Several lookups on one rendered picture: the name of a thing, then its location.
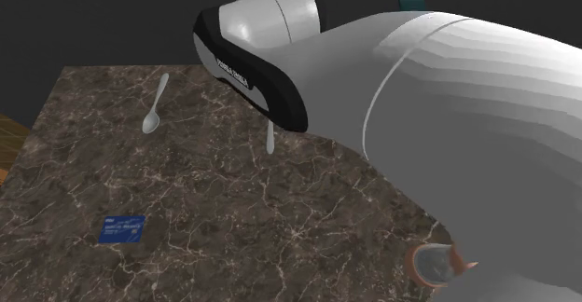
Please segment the blue card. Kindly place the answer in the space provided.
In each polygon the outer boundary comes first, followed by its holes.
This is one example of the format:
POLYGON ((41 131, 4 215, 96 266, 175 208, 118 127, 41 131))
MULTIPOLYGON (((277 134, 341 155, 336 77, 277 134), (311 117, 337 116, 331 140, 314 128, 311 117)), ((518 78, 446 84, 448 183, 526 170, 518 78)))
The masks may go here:
POLYGON ((139 242, 146 217, 144 215, 106 216, 99 243, 139 242))

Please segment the orange cup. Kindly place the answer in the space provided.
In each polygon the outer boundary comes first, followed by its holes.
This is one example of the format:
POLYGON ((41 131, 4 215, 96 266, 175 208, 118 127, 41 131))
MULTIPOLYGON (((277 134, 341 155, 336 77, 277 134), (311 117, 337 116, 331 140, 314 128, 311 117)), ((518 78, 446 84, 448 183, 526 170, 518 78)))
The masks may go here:
POLYGON ((404 257, 409 277, 418 285, 446 287, 478 262, 465 262, 454 244, 426 243, 410 247, 404 257))

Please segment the silver spoon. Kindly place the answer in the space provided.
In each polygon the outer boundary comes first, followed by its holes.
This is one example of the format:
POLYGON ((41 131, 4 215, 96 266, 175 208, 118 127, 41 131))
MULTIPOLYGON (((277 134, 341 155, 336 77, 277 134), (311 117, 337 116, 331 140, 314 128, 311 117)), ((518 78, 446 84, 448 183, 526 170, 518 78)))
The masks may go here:
POLYGON ((159 115, 157 114, 157 105, 159 102, 159 98, 162 95, 163 91, 165 90, 165 87, 169 81, 169 74, 168 73, 164 73, 159 80, 159 85, 156 91, 156 95, 155 95, 155 99, 154 102, 149 110, 149 112, 146 114, 143 123, 142 123, 142 133, 144 134, 149 134, 152 133, 159 125, 160 123, 160 118, 159 115))

